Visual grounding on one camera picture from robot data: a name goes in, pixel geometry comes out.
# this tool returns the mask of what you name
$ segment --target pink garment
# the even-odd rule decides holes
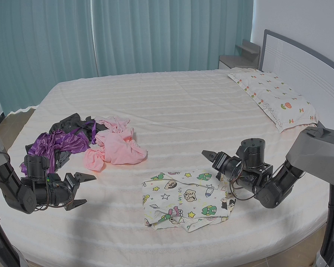
[[[108,130],[99,131],[95,138],[98,149],[88,149],[84,155],[84,165],[90,170],[100,171],[105,162],[112,164],[136,164],[146,158],[147,150],[138,146],[132,136],[133,128],[126,128],[130,120],[119,117],[96,117]]]

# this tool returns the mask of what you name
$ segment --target floor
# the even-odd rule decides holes
[[[0,124],[0,136],[6,150],[8,150],[16,137],[31,117],[34,109],[27,112],[20,112],[7,116]],[[267,258],[254,261],[238,267],[309,267],[315,259],[317,251],[320,249],[325,233],[325,226],[318,231],[290,247],[289,249],[269,256]],[[30,267],[40,267],[34,263],[29,263]]]

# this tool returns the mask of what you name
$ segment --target nightstand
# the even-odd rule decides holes
[[[241,46],[235,45],[241,51],[240,56],[219,56],[219,69],[230,69],[233,67],[256,68],[260,57],[260,46],[243,39]]]

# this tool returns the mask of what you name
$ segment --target bedsheet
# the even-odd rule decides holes
[[[230,78],[229,70],[128,74],[59,83],[45,97],[9,149],[19,165],[25,145],[52,124],[79,113],[131,119],[148,150],[136,165],[105,163],[101,172],[73,154],[58,170],[94,174],[76,199],[84,205],[26,215],[9,208],[0,191],[0,223],[24,256],[42,266],[236,266],[285,250],[326,221],[329,187],[306,174],[275,209],[238,201],[226,222],[185,232],[144,225],[141,182],[157,172],[205,169],[203,149],[234,155],[241,140],[266,141],[265,161],[278,167],[304,126],[278,133],[275,124]],[[240,197],[249,192],[238,193]]]

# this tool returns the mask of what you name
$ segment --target floral pillow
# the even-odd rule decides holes
[[[274,73],[237,72],[228,76],[254,99],[280,133],[286,128],[318,122],[311,103]]]

